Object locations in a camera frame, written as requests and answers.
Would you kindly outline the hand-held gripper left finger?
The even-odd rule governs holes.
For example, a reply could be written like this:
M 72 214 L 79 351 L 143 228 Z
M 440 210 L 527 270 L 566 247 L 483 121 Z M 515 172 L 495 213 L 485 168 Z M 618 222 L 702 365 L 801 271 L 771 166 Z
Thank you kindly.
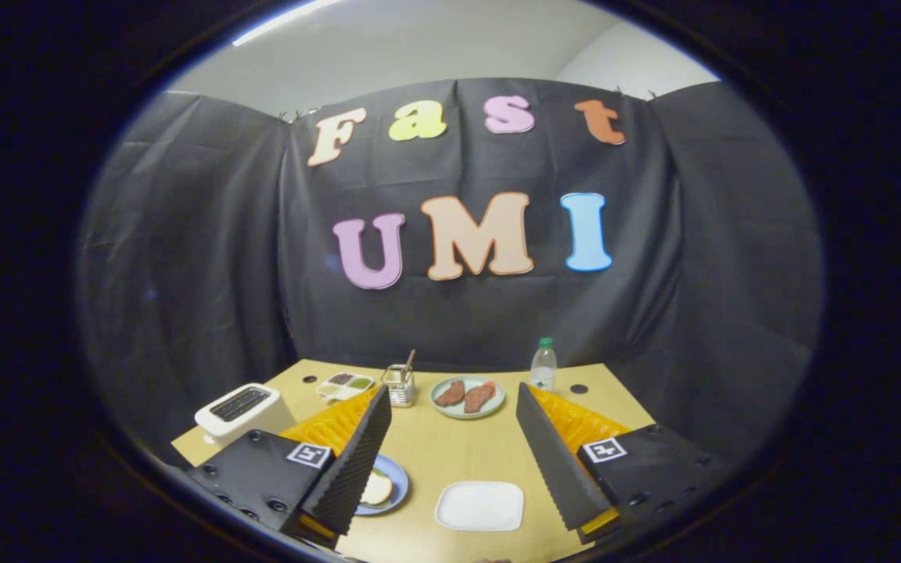
M 389 388 L 375 387 L 284 432 L 244 432 L 187 475 L 262 526 L 333 548 L 350 530 L 390 424 Z

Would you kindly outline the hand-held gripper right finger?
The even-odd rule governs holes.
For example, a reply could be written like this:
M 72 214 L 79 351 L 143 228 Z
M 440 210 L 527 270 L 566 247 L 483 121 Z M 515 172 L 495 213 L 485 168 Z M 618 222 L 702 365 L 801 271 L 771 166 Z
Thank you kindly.
M 522 382 L 515 416 L 566 529 L 582 543 L 629 543 L 715 491 L 722 457 L 658 423 L 635 399 L 615 409 Z

